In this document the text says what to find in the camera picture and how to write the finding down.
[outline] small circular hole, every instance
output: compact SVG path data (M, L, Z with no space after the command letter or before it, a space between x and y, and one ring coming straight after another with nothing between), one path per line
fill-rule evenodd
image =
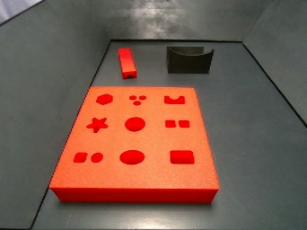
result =
M140 101L134 101L133 105L138 106L140 105Z

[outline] circular hole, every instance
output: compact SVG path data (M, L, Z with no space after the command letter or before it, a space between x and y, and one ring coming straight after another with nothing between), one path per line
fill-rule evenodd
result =
M133 105L136 105L136 106L140 105L140 101L134 101Z
M133 117L125 121L124 126L129 131L137 132L144 128L145 121L138 117Z
M140 164L144 159L144 154L137 150L128 150L120 155L120 160L124 164Z
M102 154L101 153L96 153L90 156L90 162L92 163L97 163L100 162L100 160L102 159Z

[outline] square hole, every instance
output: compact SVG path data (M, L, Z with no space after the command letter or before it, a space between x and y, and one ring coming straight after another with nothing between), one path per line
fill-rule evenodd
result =
M176 127L174 120L166 119L165 120L165 128L174 128L174 127Z
M178 120L178 127L180 128L189 128L189 121L188 120Z
M86 161L88 154L86 153L76 153L73 162L74 163L84 163Z
M189 150L172 150L170 151L170 163L172 164L193 164L194 155Z

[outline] red rectangular block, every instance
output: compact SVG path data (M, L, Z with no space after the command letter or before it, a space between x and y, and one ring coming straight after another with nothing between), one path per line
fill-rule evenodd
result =
M61 201L209 203L218 179L194 89L90 87L49 187Z
M122 79L136 78L136 64L132 57L129 48L118 49L120 67L122 73Z

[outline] shape sorter board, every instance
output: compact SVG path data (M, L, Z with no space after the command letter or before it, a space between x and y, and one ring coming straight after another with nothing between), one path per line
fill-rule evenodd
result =
M194 89L90 87L49 187L61 201L209 203L218 180Z

